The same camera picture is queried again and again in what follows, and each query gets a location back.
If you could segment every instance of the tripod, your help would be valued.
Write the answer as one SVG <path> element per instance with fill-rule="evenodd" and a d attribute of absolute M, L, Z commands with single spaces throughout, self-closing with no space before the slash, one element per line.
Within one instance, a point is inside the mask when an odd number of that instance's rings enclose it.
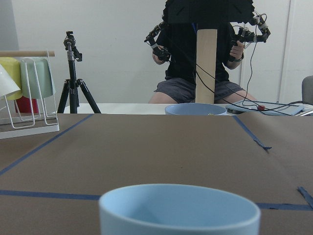
<path fill-rule="evenodd" d="M 91 96 L 90 91 L 88 90 L 85 82 L 82 79 L 76 80 L 76 72 L 75 72 L 75 61 L 80 62 L 83 60 L 83 55 L 79 53 L 75 46 L 75 39 L 72 35 L 72 31 L 67 31 L 67 36 L 64 40 L 65 49 L 67 50 L 67 60 L 68 60 L 68 67 L 69 67 L 69 75 L 70 79 L 66 79 L 64 82 L 61 99 L 58 107 L 58 113 L 63 113 L 67 98 L 69 94 L 69 108 L 71 114 L 77 113 L 77 107 L 79 107 L 79 101 L 78 101 L 78 91 L 77 87 L 80 86 L 83 94 L 85 95 L 89 105 L 91 106 L 94 113 L 101 113 L 96 102 Z"/>

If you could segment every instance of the gray chair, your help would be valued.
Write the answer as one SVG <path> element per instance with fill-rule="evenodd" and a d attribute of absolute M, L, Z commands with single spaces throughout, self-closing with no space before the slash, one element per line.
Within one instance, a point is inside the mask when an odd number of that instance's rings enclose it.
<path fill-rule="evenodd" d="M 302 101 L 313 104 L 313 76 L 308 76 L 302 81 Z"/>

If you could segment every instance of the gray wall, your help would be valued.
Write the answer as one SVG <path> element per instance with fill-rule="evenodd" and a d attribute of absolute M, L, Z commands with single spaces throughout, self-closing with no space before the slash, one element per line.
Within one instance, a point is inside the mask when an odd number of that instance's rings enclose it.
<path fill-rule="evenodd" d="M 272 32 L 252 58 L 248 91 L 259 100 L 301 100 L 302 79 L 313 74 L 311 4 L 312 0 L 254 1 L 256 10 L 268 15 Z M 83 61 L 75 63 L 77 78 L 84 79 L 98 103 L 146 103 L 164 79 L 168 64 L 156 65 L 143 42 L 162 21 L 164 0 L 12 0 L 12 5 L 13 10 L 10 1 L 1 0 L 1 19 L 7 21 L 1 24 L 1 35 L 5 28 L 10 37 L 1 38 L 0 48 L 15 49 L 18 44 L 20 50 L 55 51 L 50 61 L 57 103 L 69 78 L 66 31 L 74 32 L 83 54 Z M 241 68 L 231 71 L 231 80 L 244 88 L 253 49 L 250 45 Z M 86 102 L 81 92 L 80 101 Z"/>

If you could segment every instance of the blue bowl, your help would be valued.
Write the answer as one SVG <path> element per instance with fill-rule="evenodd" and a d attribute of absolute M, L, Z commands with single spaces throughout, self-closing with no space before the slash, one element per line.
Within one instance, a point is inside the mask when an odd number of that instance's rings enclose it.
<path fill-rule="evenodd" d="M 117 188 L 99 209 L 102 235 L 257 235 L 261 215 L 236 194 L 176 184 Z"/>
<path fill-rule="evenodd" d="M 214 104 L 182 103 L 172 104 L 165 108 L 167 115 L 226 115 L 226 108 Z"/>

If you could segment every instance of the gray shorts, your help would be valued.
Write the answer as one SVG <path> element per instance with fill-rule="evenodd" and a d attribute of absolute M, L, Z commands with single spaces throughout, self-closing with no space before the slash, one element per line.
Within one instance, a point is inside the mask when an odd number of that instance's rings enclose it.
<path fill-rule="evenodd" d="M 190 103 L 195 100 L 196 85 L 179 77 L 173 77 L 160 82 L 155 92 L 162 92 L 170 96 L 177 103 Z M 241 88 L 236 83 L 230 81 L 215 82 L 214 101 L 225 98 Z"/>

